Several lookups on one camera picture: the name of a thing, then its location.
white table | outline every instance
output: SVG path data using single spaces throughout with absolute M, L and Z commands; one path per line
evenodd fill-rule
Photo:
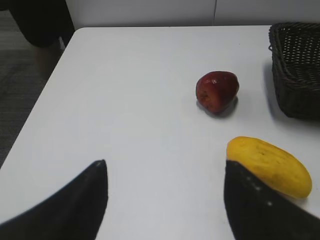
M 313 190 L 298 204 L 320 216 L 320 126 L 279 110 L 268 30 L 78 30 L 0 170 L 0 222 L 106 159 L 109 202 L 98 240 L 232 240 L 223 188 L 226 146 L 236 136 L 300 159 Z M 225 118 L 196 104 L 196 82 L 210 71 L 238 76 L 238 104 Z

white wall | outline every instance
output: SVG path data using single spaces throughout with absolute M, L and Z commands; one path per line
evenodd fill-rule
M 214 25 L 320 22 L 320 0 L 217 0 Z
M 210 26 L 216 0 L 66 0 L 76 29 Z

wicker basket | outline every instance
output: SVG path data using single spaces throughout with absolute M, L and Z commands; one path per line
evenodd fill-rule
M 269 40 L 280 109 L 288 117 L 320 120 L 320 24 L 278 23 Z

yellow mango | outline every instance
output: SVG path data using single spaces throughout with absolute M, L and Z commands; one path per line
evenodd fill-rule
M 293 155 L 268 142 L 238 136 L 226 149 L 227 160 L 237 161 L 274 190 L 306 198 L 312 189 L 308 170 Z

apple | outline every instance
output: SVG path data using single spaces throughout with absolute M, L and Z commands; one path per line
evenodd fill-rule
M 239 90 L 237 76 L 229 71 L 212 71 L 196 83 L 198 102 L 208 111 L 217 114 L 225 110 Z

